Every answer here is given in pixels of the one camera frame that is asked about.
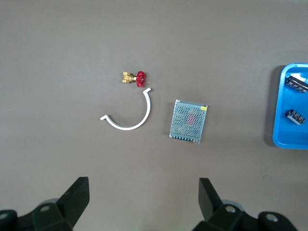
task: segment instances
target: red handwheel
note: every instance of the red handwheel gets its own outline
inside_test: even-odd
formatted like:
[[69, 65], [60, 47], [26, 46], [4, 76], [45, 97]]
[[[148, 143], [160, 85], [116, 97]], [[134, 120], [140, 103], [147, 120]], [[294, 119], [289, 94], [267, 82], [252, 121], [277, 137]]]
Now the red handwheel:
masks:
[[145, 83], [146, 74], [143, 71], [139, 71], [136, 76], [136, 84], [138, 88], [143, 87]]

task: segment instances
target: gray table surface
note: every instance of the gray table surface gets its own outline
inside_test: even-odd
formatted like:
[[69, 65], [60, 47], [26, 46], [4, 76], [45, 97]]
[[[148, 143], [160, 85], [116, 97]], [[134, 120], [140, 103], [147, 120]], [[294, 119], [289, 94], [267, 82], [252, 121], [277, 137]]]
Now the gray table surface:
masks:
[[[308, 151], [271, 140], [281, 69], [308, 62], [308, 2], [0, 0], [0, 209], [90, 179], [76, 231], [189, 231], [198, 180], [308, 229]], [[123, 71], [148, 74], [143, 89]], [[176, 99], [208, 105], [200, 145], [168, 137]]]

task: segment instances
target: plastic tray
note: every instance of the plastic tray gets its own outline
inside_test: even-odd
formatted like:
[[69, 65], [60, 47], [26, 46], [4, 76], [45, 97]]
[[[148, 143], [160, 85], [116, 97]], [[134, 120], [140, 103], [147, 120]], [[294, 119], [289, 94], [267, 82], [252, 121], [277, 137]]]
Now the plastic tray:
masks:
[[[284, 81], [289, 76], [296, 77], [308, 83], [308, 64], [289, 64], [281, 72], [273, 140], [281, 148], [308, 150], [308, 92], [300, 93]], [[285, 113], [294, 109], [306, 120], [296, 125], [285, 116]]]

